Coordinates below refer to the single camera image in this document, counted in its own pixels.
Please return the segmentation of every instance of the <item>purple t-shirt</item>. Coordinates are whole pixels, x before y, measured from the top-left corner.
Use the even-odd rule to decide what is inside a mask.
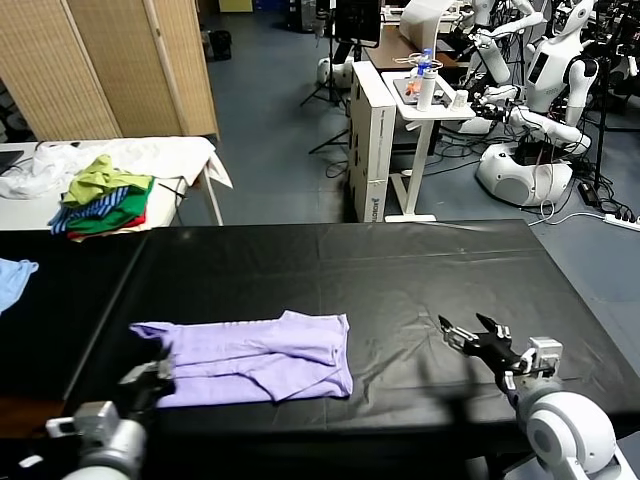
[[[346,397],[353,391],[345,314],[285,311],[275,320],[130,328],[171,345],[176,393],[158,407]]]

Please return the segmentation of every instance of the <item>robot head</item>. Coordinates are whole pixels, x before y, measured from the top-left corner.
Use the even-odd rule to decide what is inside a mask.
[[[595,0],[564,0],[554,13],[553,34],[564,37],[580,30],[588,21]]]

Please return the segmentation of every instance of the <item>striped shirt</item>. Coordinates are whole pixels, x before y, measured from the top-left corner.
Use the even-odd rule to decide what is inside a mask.
[[[102,198],[88,203],[84,207],[61,207],[58,213],[49,221],[51,233],[56,235],[67,231],[67,224],[76,218],[99,217],[104,218],[125,199],[129,187],[118,187]]]

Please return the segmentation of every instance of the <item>blue floor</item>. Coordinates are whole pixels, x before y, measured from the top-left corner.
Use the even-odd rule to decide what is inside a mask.
[[[209,64],[220,125],[219,155],[235,188],[217,188],[228,225],[341,222],[345,205],[343,176],[329,179],[325,170],[345,160],[346,152],[332,147],[316,155],[308,150],[346,128],[343,110],[319,100],[299,102],[314,88],[316,64],[327,55],[327,42],[313,35],[279,28],[279,16],[236,14],[212,19],[210,26],[229,30],[233,58]],[[640,106],[630,106],[624,118],[611,116],[610,125],[638,125]],[[593,130],[588,133],[594,138]],[[610,133],[606,137],[603,173],[614,181],[616,198],[640,212],[640,136]],[[590,152],[595,158],[595,148]],[[437,171],[466,163],[473,157],[445,159]],[[397,156],[394,167],[409,165],[411,155]],[[439,220],[523,218],[521,212],[490,198],[473,178],[474,167],[426,177],[416,212]],[[191,191],[181,206],[188,225],[208,224],[199,192]],[[399,213],[389,196],[386,213]],[[574,212],[594,212],[574,191],[557,219]],[[576,217],[561,225],[541,224],[533,232],[587,302],[603,327],[637,372],[640,372],[640,235],[602,221]],[[640,438],[622,442],[627,458],[640,472]],[[509,478],[544,478],[535,463]]]

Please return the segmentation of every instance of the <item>white box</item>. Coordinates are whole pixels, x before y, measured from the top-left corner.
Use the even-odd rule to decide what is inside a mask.
[[[371,62],[353,64],[348,181],[360,222],[384,222],[396,102]]]

